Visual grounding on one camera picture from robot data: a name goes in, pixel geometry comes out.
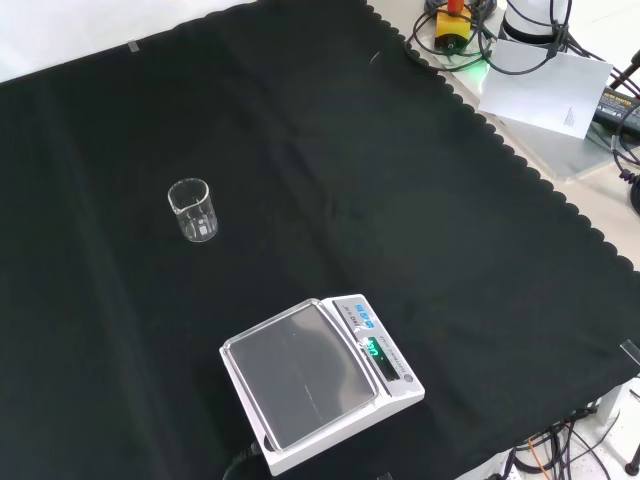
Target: electronic device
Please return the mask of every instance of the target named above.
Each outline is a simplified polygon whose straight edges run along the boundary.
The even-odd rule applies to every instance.
[[[273,475],[424,398],[362,295],[307,300],[220,354]]]
[[[464,0],[449,0],[447,12],[457,13],[471,18],[471,11],[465,7]],[[462,17],[456,17],[439,12],[436,15],[436,34],[434,46],[445,50],[464,48],[471,35],[471,22]]]
[[[637,103],[638,100],[633,97],[624,95],[611,88],[605,88],[596,107],[593,121],[603,127],[615,130],[618,128],[622,117]],[[622,126],[622,133],[640,140],[640,111],[636,110],[629,115]]]

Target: scale control panel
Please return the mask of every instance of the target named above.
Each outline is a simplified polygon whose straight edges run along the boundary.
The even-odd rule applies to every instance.
[[[391,396],[422,389],[369,302],[362,295],[328,299],[338,310],[357,345]]]

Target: paper sheet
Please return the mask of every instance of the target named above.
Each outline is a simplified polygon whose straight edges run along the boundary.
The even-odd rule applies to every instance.
[[[547,50],[499,40],[491,60],[509,71],[540,63]],[[604,90],[611,64],[558,53],[525,75],[489,70],[479,110],[584,138]]]

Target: yellow device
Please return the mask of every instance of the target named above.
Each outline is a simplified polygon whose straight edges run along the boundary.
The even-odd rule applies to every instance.
[[[447,4],[449,12],[464,15],[471,19],[471,11],[464,6],[462,0],[449,0]],[[471,34],[471,22],[464,18],[454,17],[447,12],[438,12],[436,16],[436,48],[453,50],[463,48],[469,41]]]

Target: tape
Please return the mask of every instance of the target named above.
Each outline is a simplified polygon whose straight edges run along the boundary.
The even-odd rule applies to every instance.
[[[622,345],[620,345],[620,348],[622,348],[622,350],[624,350],[634,362],[640,365],[640,348],[636,347],[631,340],[623,342]]]

